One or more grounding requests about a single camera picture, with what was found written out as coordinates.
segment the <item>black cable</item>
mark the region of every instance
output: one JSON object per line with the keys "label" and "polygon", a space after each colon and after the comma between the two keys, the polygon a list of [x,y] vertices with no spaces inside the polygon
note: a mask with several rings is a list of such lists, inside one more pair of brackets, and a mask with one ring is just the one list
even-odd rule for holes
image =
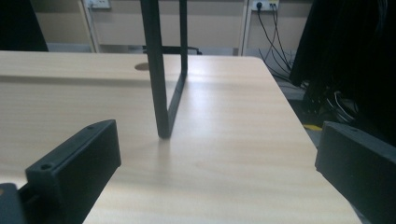
{"label": "black cable", "polygon": [[273,49],[272,46],[274,45],[275,37],[276,37],[276,30],[274,30],[273,38],[272,38],[272,41],[271,41],[271,46],[268,49],[267,54],[265,55],[265,60],[267,60],[268,55],[270,55],[270,51]]}
{"label": "black cable", "polygon": [[262,61],[264,62],[265,66],[267,66],[267,68],[270,69],[270,70],[272,71],[271,75],[272,75],[273,77],[278,77],[278,78],[280,78],[280,79],[282,79],[282,80],[285,80],[285,81],[291,83],[291,81],[290,81],[286,76],[284,76],[284,75],[278,73],[274,68],[270,67],[270,66],[265,62],[263,56],[262,56]]}
{"label": "black cable", "polygon": [[268,37],[267,30],[265,29],[264,24],[262,23],[262,17],[260,16],[260,12],[261,12],[261,9],[258,8],[258,13],[257,13],[257,15],[259,16],[259,21],[260,21],[260,24],[262,25],[262,29],[264,30],[265,37],[267,37],[267,40],[268,40],[268,42],[270,42],[271,47],[276,51],[276,53],[279,55],[280,59],[282,59],[283,63],[288,64],[288,63],[285,61],[285,59],[282,58],[282,55],[279,53],[279,51],[277,50],[277,48],[274,46],[274,43],[271,42],[270,37]]}
{"label": "black cable", "polygon": [[273,18],[274,18],[276,35],[277,35],[277,41],[279,42],[280,49],[282,50],[283,57],[285,58],[285,61],[284,61],[285,65],[288,67],[288,69],[290,71],[291,67],[290,67],[290,65],[288,63],[288,59],[286,58],[285,50],[283,50],[282,43],[280,42],[279,31],[277,30],[277,8],[276,8],[276,4],[271,4],[270,6],[271,6],[271,9],[273,10]]}
{"label": "black cable", "polygon": [[277,63],[277,65],[278,65],[286,74],[290,75],[290,73],[289,73],[288,71],[286,71],[286,70],[282,67],[282,65],[280,65],[280,63],[277,61],[277,59],[276,59],[276,57],[275,57],[275,55],[274,55],[274,51],[273,51],[273,50],[271,50],[271,53],[272,53],[273,58],[274,58],[275,62]]}

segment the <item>electrical cord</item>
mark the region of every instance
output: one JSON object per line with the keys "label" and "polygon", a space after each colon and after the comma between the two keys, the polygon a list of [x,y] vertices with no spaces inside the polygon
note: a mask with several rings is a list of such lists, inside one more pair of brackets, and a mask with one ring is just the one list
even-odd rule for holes
{"label": "electrical cord", "polygon": [[283,61],[283,63],[284,63],[284,64],[288,64],[288,63],[285,61],[285,59],[282,57],[282,55],[279,53],[279,51],[277,50],[277,48],[274,46],[274,43],[271,42],[270,37],[268,37],[267,30],[265,29],[264,24],[262,23],[262,17],[260,16],[260,13],[262,12],[262,3],[259,2],[259,3],[257,4],[257,9],[258,9],[257,15],[258,15],[258,17],[259,17],[260,24],[262,25],[262,29],[264,30],[265,37],[267,37],[267,40],[268,40],[268,42],[270,42],[271,47],[276,51],[276,53],[279,55],[279,57],[280,57],[280,59]]}
{"label": "electrical cord", "polygon": [[270,69],[270,70],[272,71],[271,75],[272,75],[273,77],[279,77],[280,79],[283,79],[283,80],[285,80],[285,81],[287,81],[287,82],[290,82],[290,80],[289,80],[286,76],[284,76],[284,75],[278,73],[274,68],[272,68],[271,66],[269,66],[269,65],[267,64],[267,62],[264,60],[264,57],[263,57],[263,56],[262,56],[262,61],[263,61],[264,64],[267,66],[267,68]]}
{"label": "electrical cord", "polygon": [[93,16],[92,16],[92,6],[93,6],[93,1],[90,1],[90,3],[88,4],[88,12],[90,13],[90,22],[88,24],[88,26],[90,27],[90,38],[93,42]]}
{"label": "electrical cord", "polygon": [[282,51],[283,57],[285,58],[285,61],[284,61],[285,65],[288,67],[288,69],[290,71],[291,67],[290,67],[290,65],[288,63],[288,60],[286,58],[285,50],[283,50],[282,43],[280,42],[279,31],[277,30],[277,8],[276,8],[276,4],[270,4],[270,6],[271,6],[271,9],[273,10],[273,18],[274,18],[274,24],[275,24],[275,32],[276,32],[276,35],[277,35],[277,41],[279,42],[280,49]]}
{"label": "electrical cord", "polygon": [[275,57],[275,55],[274,55],[274,51],[273,51],[273,50],[271,50],[271,53],[272,53],[273,58],[274,58],[275,62],[277,63],[277,65],[278,65],[286,74],[290,75],[290,72],[286,71],[286,70],[282,67],[282,65],[280,65],[280,63],[277,61],[277,59],[276,59],[276,57]]}

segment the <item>desk surface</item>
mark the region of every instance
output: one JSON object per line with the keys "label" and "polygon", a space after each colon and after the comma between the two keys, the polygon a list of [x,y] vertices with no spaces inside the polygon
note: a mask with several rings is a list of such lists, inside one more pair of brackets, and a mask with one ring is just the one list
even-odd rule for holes
{"label": "desk surface", "polygon": [[[86,223],[359,223],[259,59],[190,56],[170,140],[145,55],[0,51],[0,183],[81,128],[116,119],[122,166]],[[177,56],[165,57],[169,93]]]}

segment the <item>wall outlet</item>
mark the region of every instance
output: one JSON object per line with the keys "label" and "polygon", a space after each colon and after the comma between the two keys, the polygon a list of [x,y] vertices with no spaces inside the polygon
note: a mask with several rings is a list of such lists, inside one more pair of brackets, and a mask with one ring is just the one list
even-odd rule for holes
{"label": "wall outlet", "polygon": [[87,7],[92,4],[92,8],[111,8],[110,0],[85,0]]}
{"label": "wall outlet", "polygon": [[279,9],[279,0],[258,0],[253,1],[251,9],[257,11],[257,4],[262,3],[261,11],[277,11]]}

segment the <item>wood grain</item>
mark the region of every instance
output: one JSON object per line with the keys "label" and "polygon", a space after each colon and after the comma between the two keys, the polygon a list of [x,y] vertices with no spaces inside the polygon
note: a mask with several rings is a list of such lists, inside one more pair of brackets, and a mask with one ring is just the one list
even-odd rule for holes
{"label": "wood grain", "polygon": [[[177,56],[165,56],[169,94]],[[0,183],[81,128],[118,124],[122,166],[86,223],[359,223],[258,59],[191,56],[170,140],[144,55],[0,51]]]}

